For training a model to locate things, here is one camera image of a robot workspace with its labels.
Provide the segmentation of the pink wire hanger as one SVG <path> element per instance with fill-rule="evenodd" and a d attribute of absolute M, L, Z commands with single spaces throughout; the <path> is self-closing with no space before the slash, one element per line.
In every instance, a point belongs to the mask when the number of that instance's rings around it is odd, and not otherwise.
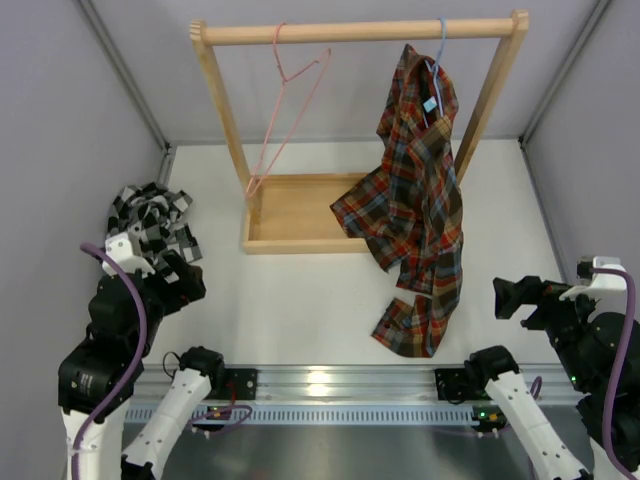
<path fill-rule="evenodd" d="M 273 37 L 272 37 L 271 48 L 272 48 L 273 57 L 275 59 L 277 72 L 278 72 L 279 78 L 280 78 L 280 90 L 279 90 L 278 96 L 277 96 L 275 104 L 274 104 L 274 108 L 273 108 L 273 111 L 272 111 L 270 122 L 268 124 L 268 127 L 266 129 L 266 132 L 265 132 L 265 135 L 264 135 L 264 138 L 263 138 L 263 142 L 262 142 L 262 145 L 261 145 L 261 150 L 260 150 L 260 153 L 259 153 L 258 163 L 250 171 L 249 181 L 248 181 L 247 186 L 245 187 L 244 198 L 246 200 L 253 199 L 256 196 L 259 188 L 262 186 L 263 182 L 266 180 L 267 176 L 270 174 L 270 172 L 271 172 L 273 166 L 275 165 L 276 161 L 281 156 L 281 154 L 282 154 L 283 150 L 285 149 L 285 147 L 289 144 L 290 140 L 293 137 L 293 134 L 298 129 L 298 126 L 299 126 L 303 116 L 305 115 L 307 109 L 309 108 L 309 105 L 310 105 L 314 95 L 316 94 L 316 91 L 317 91 L 317 89 L 319 87 L 319 84 L 320 84 L 321 80 L 323 79 L 323 77 L 325 75 L 325 72 L 326 72 L 326 70 L 327 70 L 327 68 L 329 66 L 329 62 L 330 62 L 331 57 L 332 57 L 332 49 L 331 48 L 326 48 L 316 58 L 314 58 L 312 61 L 310 61 L 304 67 L 302 67 L 301 69 L 295 71 L 294 73 L 287 74 L 286 71 L 285 71 L 284 65 L 282 63 L 282 60 L 281 60 L 281 57 L 280 57 L 280 54 L 279 54 L 279 48 L 278 48 L 281 30 L 286 25 L 287 25 L 286 22 L 280 23 L 275 28 L 275 31 L 274 31 L 274 34 L 273 34 Z M 307 71 L 311 70 L 315 66 L 319 67 L 319 74 L 318 74 L 313 86 L 311 87 L 311 90 L 310 90 L 308 96 L 306 97 L 306 100 L 304 101 L 299 113 L 297 114 L 297 116 L 296 116 L 296 118 L 295 118 L 295 120 L 294 120 L 294 122 L 293 122 L 293 124 L 292 124 L 292 126 L 290 128 L 290 130 L 285 135 L 284 139 L 281 141 L 279 147 L 277 148 L 277 150 L 275 151 L 275 153 L 271 157 L 271 159 L 268 162 L 268 164 L 265 164 L 265 157 L 266 157 L 266 154 L 267 154 L 267 147 L 268 147 L 268 145 L 270 143 L 270 140 L 271 140 L 271 137 L 272 137 L 272 133 L 273 133 L 273 129 L 274 129 L 274 126 L 276 124 L 276 121 L 277 121 L 277 118 L 278 118 L 278 114 L 280 113 L 280 110 L 281 110 L 281 107 L 282 107 L 282 101 L 283 101 L 283 99 L 285 97 L 287 86 L 292 81 L 294 81 L 297 78 L 301 77 Z"/>

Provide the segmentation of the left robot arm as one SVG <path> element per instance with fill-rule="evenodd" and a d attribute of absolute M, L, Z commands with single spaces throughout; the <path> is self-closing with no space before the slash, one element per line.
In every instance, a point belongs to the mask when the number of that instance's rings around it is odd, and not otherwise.
<path fill-rule="evenodd" d="M 123 445 L 125 416 L 136 381 L 144 371 L 161 321 L 206 294 L 200 267 L 177 253 L 168 256 L 174 273 L 127 272 L 109 260 L 88 305 L 85 337 L 58 369 L 58 405 L 66 430 L 70 479 L 159 479 L 195 408 L 223 393 L 226 368 L 221 354 L 191 347 L 160 405 L 142 431 Z"/>

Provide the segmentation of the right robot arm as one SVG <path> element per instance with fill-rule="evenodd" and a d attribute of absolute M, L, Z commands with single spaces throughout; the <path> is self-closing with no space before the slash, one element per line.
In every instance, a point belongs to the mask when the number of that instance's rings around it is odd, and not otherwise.
<path fill-rule="evenodd" d="M 470 355 L 464 363 L 468 390 L 497 404 L 539 478 L 638 478 L 639 323 L 630 274 L 593 268 L 587 285 L 525 276 L 518 282 L 496 278 L 493 287 L 500 319 L 522 305 L 534 306 L 522 326 L 547 334 L 572 387 L 582 393 L 576 408 L 590 439 L 593 469 L 560 439 L 505 347 Z"/>

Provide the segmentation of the black white checkered shirt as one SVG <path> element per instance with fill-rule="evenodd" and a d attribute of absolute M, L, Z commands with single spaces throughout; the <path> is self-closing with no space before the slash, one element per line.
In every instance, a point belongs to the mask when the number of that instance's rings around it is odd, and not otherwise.
<path fill-rule="evenodd" d="M 178 280 L 177 268 L 169 264 L 175 252 L 191 264 L 202 258 L 196 237 L 185 215 L 193 199 L 184 190 L 171 191 L 151 182 L 124 187 L 112 202 L 106 237 L 128 233 L 140 246 L 141 256 L 168 283 Z"/>

